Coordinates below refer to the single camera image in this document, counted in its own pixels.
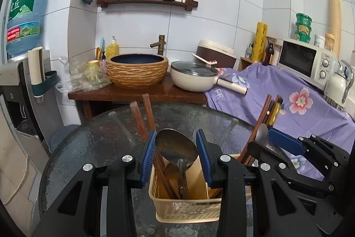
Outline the large steel spoon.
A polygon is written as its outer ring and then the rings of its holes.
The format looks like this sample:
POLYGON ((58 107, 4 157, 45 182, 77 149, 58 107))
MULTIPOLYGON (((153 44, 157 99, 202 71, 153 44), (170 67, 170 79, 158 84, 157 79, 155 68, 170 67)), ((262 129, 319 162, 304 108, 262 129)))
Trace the large steel spoon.
POLYGON ((189 199, 186 171, 198 157, 196 145, 184 134, 171 128, 161 129, 155 139, 160 154, 175 165, 181 176, 181 199, 189 199))

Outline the thin reddish wooden chopstick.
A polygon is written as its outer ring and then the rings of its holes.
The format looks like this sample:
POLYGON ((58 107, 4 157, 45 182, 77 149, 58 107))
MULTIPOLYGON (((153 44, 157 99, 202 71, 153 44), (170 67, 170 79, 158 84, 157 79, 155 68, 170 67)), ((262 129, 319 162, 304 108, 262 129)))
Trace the thin reddish wooden chopstick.
POLYGON ((249 136, 249 139, 248 139, 247 143, 245 144, 245 146, 243 148, 243 151, 241 152, 241 154, 238 157, 238 161, 241 164, 248 164, 250 159, 251 159, 251 155, 249 154, 249 151, 248 151, 248 145, 249 145, 249 143, 251 143, 252 141, 255 140, 258 127, 262 123, 262 121, 264 120, 264 118, 265 118, 265 116, 267 114, 268 108, 270 106, 271 101, 272 101, 272 96, 270 94, 268 94, 267 97, 266 97, 264 106, 263 106, 263 108, 262 108, 262 110, 261 110, 261 112, 259 114, 259 118, 258 118, 258 120, 256 122, 256 125, 254 126, 253 131, 252 131, 251 135, 249 136))

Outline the brown white rice cooker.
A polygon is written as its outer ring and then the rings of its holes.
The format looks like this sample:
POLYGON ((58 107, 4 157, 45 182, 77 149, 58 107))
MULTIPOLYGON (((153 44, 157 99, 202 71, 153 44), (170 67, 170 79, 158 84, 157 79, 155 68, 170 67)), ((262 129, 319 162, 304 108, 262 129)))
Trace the brown white rice cooker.
POLYGON ((237 60, 233 49, 211 40, 200 40, 196 54, 207 61, 216 61, 216 67, 232 69, 237 60))

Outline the yellow wrap roll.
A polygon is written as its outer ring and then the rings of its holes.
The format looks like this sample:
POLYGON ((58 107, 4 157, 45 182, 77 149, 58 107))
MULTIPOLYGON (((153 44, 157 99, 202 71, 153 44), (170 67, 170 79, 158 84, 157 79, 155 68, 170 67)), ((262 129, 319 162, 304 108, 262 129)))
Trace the yellow wrap roll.
POLYGON ((268 25, 262 22, 258 22, 254 38, 252 61, 263 61, 267 31, 268 25))

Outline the beige plastic utensil holder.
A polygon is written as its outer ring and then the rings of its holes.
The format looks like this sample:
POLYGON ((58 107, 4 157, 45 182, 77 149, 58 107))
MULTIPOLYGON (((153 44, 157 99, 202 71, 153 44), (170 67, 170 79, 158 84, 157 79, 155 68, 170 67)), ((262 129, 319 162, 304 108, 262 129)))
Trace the beige plastic utensil holder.
POLYGON ((189 198, 171 199, 158 173, 152 170, 149 197, 154 203, 157 221, 175 224, 218 221, 221 207, 221 198, 217 197, 219 190, 211 189, 205 182, 199 159, 187 169, 186 175, 189 198))

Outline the dark wooden counter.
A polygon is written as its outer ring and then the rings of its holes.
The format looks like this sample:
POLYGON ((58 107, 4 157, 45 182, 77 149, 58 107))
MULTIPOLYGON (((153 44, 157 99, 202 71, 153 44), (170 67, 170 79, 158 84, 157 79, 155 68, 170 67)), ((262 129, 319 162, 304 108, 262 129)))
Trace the dark wooden counter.
POLYGON ((188 92, 174 85, 171 76, 166 75, 162 81, 144 89, 119 88, 114 84, 93 91, 77 91, 68 94, 75 101, 81 121, 87 121, 101 113, 128 105, 132 101, 143 101, 143 94, 149 94, 152 103, 168 102, 183 104, 207 104, 204 93, 188 92))

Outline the white microwave oven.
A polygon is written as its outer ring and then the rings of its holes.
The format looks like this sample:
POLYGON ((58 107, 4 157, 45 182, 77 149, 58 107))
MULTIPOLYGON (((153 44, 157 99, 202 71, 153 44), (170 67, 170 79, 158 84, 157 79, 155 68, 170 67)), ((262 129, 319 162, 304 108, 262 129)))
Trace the white microwave oven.
POLYGON ((283 40, 277 66, 300 77, 321 92, 331 75, 339 69, 334 53, 290 38, 283 40))

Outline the brown glass bottle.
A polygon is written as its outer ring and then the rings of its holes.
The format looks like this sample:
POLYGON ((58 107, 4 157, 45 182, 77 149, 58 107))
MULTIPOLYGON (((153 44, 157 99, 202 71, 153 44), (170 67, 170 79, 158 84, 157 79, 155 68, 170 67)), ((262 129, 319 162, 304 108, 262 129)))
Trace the brown glass bottle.
POLYGON ((268 66, 270 64, 271 58, 274 54, 274 44, 272 41, 268 40, 267 41, 267 47, 265 49, 265 58, 263 61, 264 66, 268 66))

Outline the woven brown basin sink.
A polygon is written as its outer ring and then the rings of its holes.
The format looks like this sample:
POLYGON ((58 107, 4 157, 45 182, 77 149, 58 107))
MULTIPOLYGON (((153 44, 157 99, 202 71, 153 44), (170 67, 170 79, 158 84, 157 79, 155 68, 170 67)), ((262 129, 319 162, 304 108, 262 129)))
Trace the woven brown basin sink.
POLYGON ((143 89, 162 81, 168 58, 152 54, 121 54, 106 61, 107 75, 120 88, 143 89))

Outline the brown wooden chopstick long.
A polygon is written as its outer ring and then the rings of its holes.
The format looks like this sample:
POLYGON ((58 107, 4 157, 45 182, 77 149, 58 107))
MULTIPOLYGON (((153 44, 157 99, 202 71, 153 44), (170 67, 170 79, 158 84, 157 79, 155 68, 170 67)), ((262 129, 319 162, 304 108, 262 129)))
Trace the brown wooden chopstick long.
POLYGON ((143 98, 143 104, 144 104, 144 109, 146 112, 147 120, 149 123, 149 129, 155 131, 156 125, 155 125, 154 114, 152 111, 152 106, 151 106, 149 94, 148 93, 143 94, 142 98, 143 98))

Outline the black chopstick gold band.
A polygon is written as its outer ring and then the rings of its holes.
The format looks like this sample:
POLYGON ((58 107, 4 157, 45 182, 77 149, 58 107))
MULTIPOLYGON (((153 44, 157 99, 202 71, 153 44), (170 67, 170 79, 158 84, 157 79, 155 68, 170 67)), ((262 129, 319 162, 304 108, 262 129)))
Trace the black chopstick gold band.
POLYGON ((283 98, 281 96, 278 96, 276 102, 274 103, 274 106, 272 107, 269 118, 266 122, 266 125, 268 127, 274 126, 282 106, 283 106, 283 98))

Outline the thin dark wooden chopstick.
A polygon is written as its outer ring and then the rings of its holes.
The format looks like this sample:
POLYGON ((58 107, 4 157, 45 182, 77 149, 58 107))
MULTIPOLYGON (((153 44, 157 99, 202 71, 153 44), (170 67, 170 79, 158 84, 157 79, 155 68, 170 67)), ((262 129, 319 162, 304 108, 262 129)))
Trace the thin dark wooden chopstick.
POLYGON ((173 165, 168 163, 164 169, 164 175, 166 178, 169 180, 170 184, 172 185, 172 188, 174 189, 175 194, 177 197, 174 197, 171 194, 167 194, 170 199, 183 199, 183 193, 182 193, 182 179, 180 172, 178 168, 173 165))

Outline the tall beige cardboard tube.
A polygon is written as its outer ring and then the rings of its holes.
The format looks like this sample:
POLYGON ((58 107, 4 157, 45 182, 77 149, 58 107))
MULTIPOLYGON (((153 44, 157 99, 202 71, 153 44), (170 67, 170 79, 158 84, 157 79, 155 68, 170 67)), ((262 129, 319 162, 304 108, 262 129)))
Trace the tall beige cardboard tube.
POLYGON ((334 37, 333 53, 336 58, 339 57, 341 47, 341 2, 340 0, 330 1, 330 34, 334 37))

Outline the paper cup tube holder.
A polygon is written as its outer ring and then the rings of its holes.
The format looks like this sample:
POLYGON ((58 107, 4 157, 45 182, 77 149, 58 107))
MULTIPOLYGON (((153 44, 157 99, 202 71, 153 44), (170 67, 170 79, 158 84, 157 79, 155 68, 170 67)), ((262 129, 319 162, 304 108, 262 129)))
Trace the paper cup tube holder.
POLYGON ((32 93, 35 101, 40 104, 44 101, 44 95, 58 82, 57 72, 54 70, 45 72, 45 52, 42 46, 28 51, 28 67, 32 93))

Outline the beige hanging towel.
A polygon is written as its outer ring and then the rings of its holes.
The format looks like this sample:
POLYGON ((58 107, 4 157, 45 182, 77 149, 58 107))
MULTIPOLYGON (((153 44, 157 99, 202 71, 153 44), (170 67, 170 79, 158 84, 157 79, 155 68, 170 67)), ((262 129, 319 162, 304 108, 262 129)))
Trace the beige hanging towel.
POLYGON ((37 225, 41 174, 20 148, 1 114, 1 202, 25 236, 37 225))

